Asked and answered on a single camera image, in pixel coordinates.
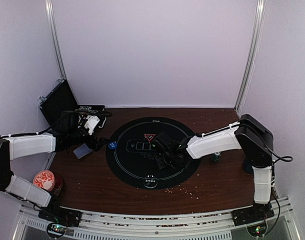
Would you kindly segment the blue small blind button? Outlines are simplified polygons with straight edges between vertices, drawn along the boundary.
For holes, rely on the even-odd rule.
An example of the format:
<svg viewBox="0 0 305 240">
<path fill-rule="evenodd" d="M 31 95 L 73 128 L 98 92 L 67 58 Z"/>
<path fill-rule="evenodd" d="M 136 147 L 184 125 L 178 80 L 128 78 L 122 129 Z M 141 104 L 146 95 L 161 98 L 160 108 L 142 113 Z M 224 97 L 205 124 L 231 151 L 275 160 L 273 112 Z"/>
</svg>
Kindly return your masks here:
<svg viewBox="0 0 305 240">
<path fill-rule="evenodd" d="M 118 146 L 118 143 L 117 143 L 116 141 L 112 141 L 112 142 L 110 142 L 110 143 L 107 145 L 107 147 L 108 147 L 110 150 L 116 149 L 117 146 Z"/>
</svg>

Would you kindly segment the red triangle marker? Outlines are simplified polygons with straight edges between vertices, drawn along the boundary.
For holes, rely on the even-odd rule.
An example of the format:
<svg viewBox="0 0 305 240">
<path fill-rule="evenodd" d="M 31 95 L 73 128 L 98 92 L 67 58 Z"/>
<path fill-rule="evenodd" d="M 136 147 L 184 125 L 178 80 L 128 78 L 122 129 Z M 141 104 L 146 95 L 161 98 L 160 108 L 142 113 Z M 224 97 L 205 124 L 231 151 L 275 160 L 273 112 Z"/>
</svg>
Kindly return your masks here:
<svg viewBox="0 0 305 240">
<path fill-rule="evenodd" d="M 153 134 L 153 133 L 144 134 L 144 137 L 148 140 L 149 143 L 155 138 L 155 136 L 156 136 L 156 134 Z"/>
</svg>

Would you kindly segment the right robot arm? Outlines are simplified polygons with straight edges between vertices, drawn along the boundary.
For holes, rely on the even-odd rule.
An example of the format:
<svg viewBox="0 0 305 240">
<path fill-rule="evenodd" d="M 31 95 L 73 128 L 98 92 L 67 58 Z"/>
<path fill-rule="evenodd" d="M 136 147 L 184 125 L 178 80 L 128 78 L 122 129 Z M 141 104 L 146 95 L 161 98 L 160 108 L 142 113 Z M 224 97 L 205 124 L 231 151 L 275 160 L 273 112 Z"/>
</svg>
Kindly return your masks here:
<svg viewBox="0 0 305 240">
<path fill-rule="evenodd" d="M 279 161 L 289 163 L 294 159 L 290 155 L 275 153 L 272 132 L 249 114 L 223 128 L 196 133 L 182 140 L 172 139 L 161 132 L 150 144 L 165 164 L 172 167 L 215 153 L 242 150 L 253 170 L 255 205 L 249 209 L 248 215 L 254 221 L 268 213 L 275 164 Z"/>
</svg>

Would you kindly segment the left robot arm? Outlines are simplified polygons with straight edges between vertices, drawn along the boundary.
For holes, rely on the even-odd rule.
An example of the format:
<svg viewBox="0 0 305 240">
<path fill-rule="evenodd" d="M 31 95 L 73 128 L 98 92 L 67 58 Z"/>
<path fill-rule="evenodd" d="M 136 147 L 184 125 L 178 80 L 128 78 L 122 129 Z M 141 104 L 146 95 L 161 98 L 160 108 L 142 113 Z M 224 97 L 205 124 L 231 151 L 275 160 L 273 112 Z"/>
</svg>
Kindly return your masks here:
<svg viewBox="0 0 305 240">
<path fill-rule="evenodd" d="M 95 130 L 102 128 L 112 115 L 106 110 L 66 110 L 45 130 L 0 135 L 0 192 L 45 208 L 45 214 L 53 222 L 60 222 L 65 212 L 52 202 L 51 193 L 15 175 L 11 170 L 11 161 L 37 154 L 57 153 L 82 144 L 97 152 L 108 139 L 96 137 Z"/>
</svg>

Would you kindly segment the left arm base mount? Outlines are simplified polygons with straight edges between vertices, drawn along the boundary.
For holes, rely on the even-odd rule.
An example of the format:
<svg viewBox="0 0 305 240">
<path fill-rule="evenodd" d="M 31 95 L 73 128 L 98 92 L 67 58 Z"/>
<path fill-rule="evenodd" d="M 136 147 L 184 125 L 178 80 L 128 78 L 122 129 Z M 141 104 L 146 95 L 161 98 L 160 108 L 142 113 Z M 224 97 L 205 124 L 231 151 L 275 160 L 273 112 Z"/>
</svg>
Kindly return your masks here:
<svg viewBox="0 0 305 240">
<path fill-rule="evenodd" d="M 59 215 L 55 215 L 45 210 L 40 210 L 38 217 L 49 221 L 46 226 L 46 233 L 52 239 L 63 237 L 69 228 L 78 227 L 82 219 L 82 212 L 66 208 L 60 208 Z"/>
</svg>

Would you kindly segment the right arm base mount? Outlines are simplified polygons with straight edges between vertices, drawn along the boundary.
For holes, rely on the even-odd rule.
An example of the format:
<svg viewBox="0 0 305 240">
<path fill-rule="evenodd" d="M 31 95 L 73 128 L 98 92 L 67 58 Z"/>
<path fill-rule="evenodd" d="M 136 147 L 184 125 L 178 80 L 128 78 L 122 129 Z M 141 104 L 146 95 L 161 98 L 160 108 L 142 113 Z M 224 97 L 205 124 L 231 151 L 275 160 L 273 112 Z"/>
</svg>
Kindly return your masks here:
<svg viewBox="0 0 305 240">
<path fill-rule="evenodd" d="M 267 219 L 274 217 L 275 213 L 273 210 L 265 212 L 252 206 L 233 210 L 231 215 L 235 226 L 246 225 L 250 236 L 260 238 L 268 232 Z"/>
</svg>

